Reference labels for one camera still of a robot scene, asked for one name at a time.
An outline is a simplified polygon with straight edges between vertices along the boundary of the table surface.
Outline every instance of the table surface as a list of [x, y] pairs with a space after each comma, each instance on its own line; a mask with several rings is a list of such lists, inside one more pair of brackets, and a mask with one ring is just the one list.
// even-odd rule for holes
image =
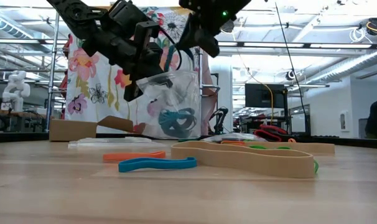
[[316, 156], [314, 180], [216, 167], [120, 174], [102, 153], [0, 143], [0, 223], [377, 223], [377, 149]]

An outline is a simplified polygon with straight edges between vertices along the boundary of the ceiling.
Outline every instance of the ceiling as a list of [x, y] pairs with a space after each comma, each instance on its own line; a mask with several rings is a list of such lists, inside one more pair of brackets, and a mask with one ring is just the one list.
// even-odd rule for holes
[[[84, 0], [90, 6], [109, 6], [110, 0]], [[251, 1], [237, 14], [235, 28], [232, 33], [221, 33], [216, 38], [219, 41], [242, 42], [283, 42], [284, 37], [277, 16], [277, 3], [283, 24], [284, 34], [288, 42], [308, 43], [359, 43], [377, 44], [377, 36], [355, 29], [360, 23], [365, 25], [371, 17], [377, 17], [377, 0], [262, 0]], [[139, 7], [154, 5], [154, 1], [135, 0]], [[158, 7], [178, 6], [178, 0], [157, 1]], [[10, 21], [29, 30], [36, 35], [45, 34], [45, 38], [54, 36], [54, 20], [56, 12], [45, 0], [0, 0], [0, 13]], [[66, 39], [70, 33], [63, 21], [60, 22], [59, 39]], [[0, 38], [11, 38], [9, 34], [0, 30]], [[50, 62], [50, 54], [43, 54], [34, 50], [23, 49], [16, 45], [1, 46], [11, 52], [24, 53], [27, 60], [42, 63]], [[292, 63], [300, 79], [315, 75], [346, 58], [358, 57], [369, 52], [365, 50], [291, 50]], [[221, 47], [221, 55], [231, 56], [233, 63], [233, 79], [236, 83], [255, 82], [246, 71], [249, 68], [257, 80], [266, 83], [286, 82], [286, 72], [291, 69], [291, 63], [285, 49], [256, 49]], [[32, 64], [21, 62], [10, 55], [0, 54], [0, 64], [4, 66], [32, 67]], [[58, 53], [57, 69], [67, 67], [67, 59]], [[375, 68], [369, 68], [360, 73], [367, 73]], [[63, 78], [62, 73], [56, 80]], [[369, 78], [377, 80], [377, 75]], [[242, 87], [234, 86], [234, 93], [242, 91]], [[242, 107], [241, 100], [236, 100], [235, 108]]]

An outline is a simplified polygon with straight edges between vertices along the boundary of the cardboard box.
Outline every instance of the cardboard box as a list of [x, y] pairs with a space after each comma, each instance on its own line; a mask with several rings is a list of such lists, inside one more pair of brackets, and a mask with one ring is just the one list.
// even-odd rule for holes
[[50, 141], [77, 141], [83, 138], [95, 138], [97, 126], [113, 128], [129, 133], [142, 134], [145, 123], [134, 127], [133, 122], [128, 119], [107, 116], [99, 122], [67, 121], [52, 119], [50, 121]]

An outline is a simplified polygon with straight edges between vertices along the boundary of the white robot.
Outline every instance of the white robot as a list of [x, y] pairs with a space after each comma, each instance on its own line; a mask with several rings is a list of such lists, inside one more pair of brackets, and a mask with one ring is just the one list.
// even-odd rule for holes
[[16, 75], [9, 75], [9, 83], [4, 89], [2, 94], [2, 110], [10, 110], [19, 112], [22, 111], [23, 97], [28, 97], [30, 95], [30, 86], [24, 83], [26, 78], [26, 72], [15, 71]]

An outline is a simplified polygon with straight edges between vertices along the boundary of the black cable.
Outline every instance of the black cable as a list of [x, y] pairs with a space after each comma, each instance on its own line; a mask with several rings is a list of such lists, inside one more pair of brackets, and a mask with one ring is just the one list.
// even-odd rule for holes
[[[164, 28], [160, 27], [161, 29], [161, 32], [172, 42], [173, 45], [176, 45], [175, 41], [170, 37], [170, 35], [164, 30]], [[182, 66], [182, 61], [183, 61], [183, 58], [182, 58], [182, 53], [180, 52], [180, 50], [177, 50], [177, 53], [179, 54], [179, 65], [177, 66], [176, 70], [179, 70], [180, 67]]]
[[291, 53], [289, 53], [289, 47], [288, 47], [288, 43], [287, 43], [287, 39], [286, 39], [286, 35], [285, 35], [285, 33], [284, 33], [284, 28], [282, 27], [281, 16], [280, 16], [280, 12], [278, 11], [277, 2], [275, 2], [275, 5], [276, 5], [276, 10], [277, 10], [278, 19], [279, 19], [279, 21], [280, 21], [280, 26], [281, 26], [282, 36], [284, 37], [284, 42], [286, 43], [287, 52], [288, 52], [288, 57], [289, 57], [289, 61], [290, 61], [290, 63], [291, 63], [292, 71], [293, 71], [293, 73], [294, 73], [295, 80], [296, 80], [296, 83], [297, 83], [298, 88], [299, 88], [300, 103], [301, 103], [301, 105], [302, 105], [303, 114], [304, 114], [305, 117], [306, 117], [305, 106], [303, 105], [302, 90], [300, 90], [300, 86], [299, 86], [298, 78], [296, 77], [296, 72], [295, 72], [295, 69], [294, 69], [294, 64], [292, 63]]

